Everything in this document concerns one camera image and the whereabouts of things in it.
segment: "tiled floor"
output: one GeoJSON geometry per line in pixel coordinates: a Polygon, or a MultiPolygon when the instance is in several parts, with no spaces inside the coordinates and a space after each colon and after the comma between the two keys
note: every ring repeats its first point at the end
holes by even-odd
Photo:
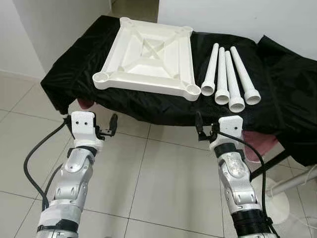
{"type": "MultiPolygon", "coordinates": [[[[78,110],[73,103],[71,110],[78,110]]],[[[107,127],[112,114],[93,107],[107,127]]],[[[39,84],[0,77],[0,237],[34,237],[41,203],[23,173],[29,150],[61,122],[39,84]]],[[[44,186],[62,163],[72,139],[67,129],[49,140],[31,159],[30,171],[44,186]]],[[[265,159],[282,150],[277,145],[265,159]]],[[[268,172],[275,181],[302,173],[293,159],[268,172]]],[[[316,237],[317,182],[286,192],[293,216],[276,229],[281,237],[316,237]]],[[[217,175],[216,159],[198,143],[192,127],[150,125],[119,114],[118,133],[105,143],[79,229],[94,238],[236,237],[217,175]]]]}

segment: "black tablecloth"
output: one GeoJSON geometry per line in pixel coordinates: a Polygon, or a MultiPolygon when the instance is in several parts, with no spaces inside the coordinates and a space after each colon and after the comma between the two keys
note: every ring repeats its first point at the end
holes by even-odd
{"type": "MultiPolygon", "coordinates": [[[[182,97],[149,92],[96,89],[92,75],[101,70],[119,28],[118,18],[101,16],[43,79],[43,89],[62,114],[67,113],[69,104],[76,98],[81,98],[155,124],[194,125],[196,111],[202,113],[205,124],[234,115],[227,105],[217,105],[214,95],[201,95],[197,101],[189,102],[182,97]]],[[[226,50],[236,46],[262,97],[259,104],[246,105],[238,114],[244,119],[243,128],[276,134],[285,144],[292,143],[292,135],[299,141],[303,137],[309,138],[310,148],[313,148],[311,142],[317,141],[317,62],[291,52],[269,38],[263,38],[257,46],[242,37],[193,32],[191,48],[198,86],[205,78],[211,49],[216,42],[226,50]]]]}

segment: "black cable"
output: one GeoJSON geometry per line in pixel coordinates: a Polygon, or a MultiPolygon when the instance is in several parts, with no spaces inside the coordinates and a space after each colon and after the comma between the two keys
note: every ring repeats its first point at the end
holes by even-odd
{"type": "MultiPolygon", "coordinates": [[[[52,173],[51,177],[50,177],[50,180],[48,182],[48,184],[46,185],[46,188],[45,188],[45,191],[44,191],[44,194],[45,196],[48,195],[48,192],[49,192],[49,188],[51,186],[51,183],[55,177],[55,175],[57,174],[57,172],[60,170],[60,168],[63,166],[63,164],[59,165],[55,170],[54,172],[52,173]]],[[[44,211],[47,207],[45,207],[45,203],[44,203],[44,200],[42,200],[42,211],[44,211]]]]}
{"type": "Polygon", "coordinates": [[[241,140],[241,139],[239,139],[237,137],[234,137],[232,135],[228,135],[228,134],[223,133],[221,131],[218,131],[217,133],[219,135],[223,135],[225,137],[228,137],[230,139],[236,140],[236,141],[248,146],[258,156],[258,158],[260,160],[260,163],[261,163],[261,167],[263,169],[262,170],[262,210],[263,210],[263,213],[265,215],[266,222],[267,222],[268,226],[270,227],[271,231],[279,238],[280,236],[277,234],[276,230],[274,229],[274,227],[272,225],[273,224],[272,219],[270,217],[268,217],[268,215],[266,213],[266,207],[265,207],[266,171],[265,171],[264,160],[263,160],[262,156],[260,155],[260,153],[252,145],[250,145],[249,143],[245,142],[244,140],[241,140]]]}
{"type": "Polygon", "coordinates": [[[44,205],[46,207],[49,207],[49,201],[46,197],[46,195],[44,194],[43,190],[40,188],[40,186],[38,186],[38,184],[34,181],[34,179],[31,177],[29,171],[28,171],[28,163],[29,160],[31,158],[31,156],[33,155],[33,153],[41,146],[43,145],[49,138],[51,138],[53,135],[55,135],[59,130],[61,130],[63,127],[65,126],[65,122],[63,122],[58,128],[56,128],[54,131],[52,131],[50,134],[48,134],[43,140],[41,140],[30,152],[29,154],[26,156],[25,160],[24,160],[24,164],[23,164],[23,170],[24,170],[24,174],[26,176],[26,178],[30,181],[30,183],[35,187],[35,189],[39,192],[39,194],[42,197],[42,200],[44,202],[44,205]]]}

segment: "white wall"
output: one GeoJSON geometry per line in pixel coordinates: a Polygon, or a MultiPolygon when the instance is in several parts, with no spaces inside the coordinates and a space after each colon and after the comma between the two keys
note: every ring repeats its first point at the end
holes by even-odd
{"type": "Polygon", "coordinates": [[[0,71],[35,78],[44,76],[12,0],[0,0],[0,71]]]}
{"type": "Polygon", "coordinates": [[[267,35],[317,60],[317,0],[160,0],[158,23],[226,33],[256,42],[267,35]]]}
{"type": "Polygon", "coordinates": [[[46,72],[100,15],[110,12],[110,0],[13,2],[46,72]]]}

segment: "doorway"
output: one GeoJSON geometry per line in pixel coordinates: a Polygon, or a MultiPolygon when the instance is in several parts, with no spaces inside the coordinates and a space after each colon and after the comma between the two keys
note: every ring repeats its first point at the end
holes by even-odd
{"type": "Polygon", "coordinates": [[[159,0],[112,0],[109,16],[129,17],[133,20],[157,22],[159,0]]]}

